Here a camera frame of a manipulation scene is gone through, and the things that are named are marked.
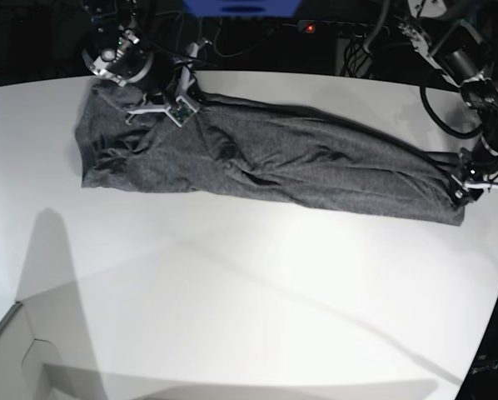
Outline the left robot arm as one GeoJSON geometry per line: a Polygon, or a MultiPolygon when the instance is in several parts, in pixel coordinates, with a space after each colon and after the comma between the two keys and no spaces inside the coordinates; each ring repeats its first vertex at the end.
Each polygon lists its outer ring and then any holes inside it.
{"type": "Polygon", "coordinates": [[[480,1],[382,1],[373,31],[363,47],[370,48],[385,22],[407,38],[413,50],[440,76],[457,88],[463,103],[480,124],[468,132],[449,127],[434,112],[420,86],[421,103],[431,120],[459,140],[475,140],[461,150],[451,173],[451,195],[456,203],[475,201],[485,190],[498,190],[498,58],[492,44],[480,33],[471,14],[480,1]]]}

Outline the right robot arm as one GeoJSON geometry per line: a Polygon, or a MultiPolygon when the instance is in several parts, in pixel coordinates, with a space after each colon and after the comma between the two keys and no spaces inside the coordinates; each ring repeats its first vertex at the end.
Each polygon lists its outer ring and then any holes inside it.
{"type": "Polygon", "coordinates": [[[136,1],[82,1],[92,24],[93,45],[82,51],[87,69],[120,88],[133,86],[140,99],[125,108],[126,124],[141,115],[164,114],[182,127],[201,109],[194,65],[211,42],[199,35],[184,52],[155,42],[147,33],[156,16],[154,2],[140,9],[136,1]]]}

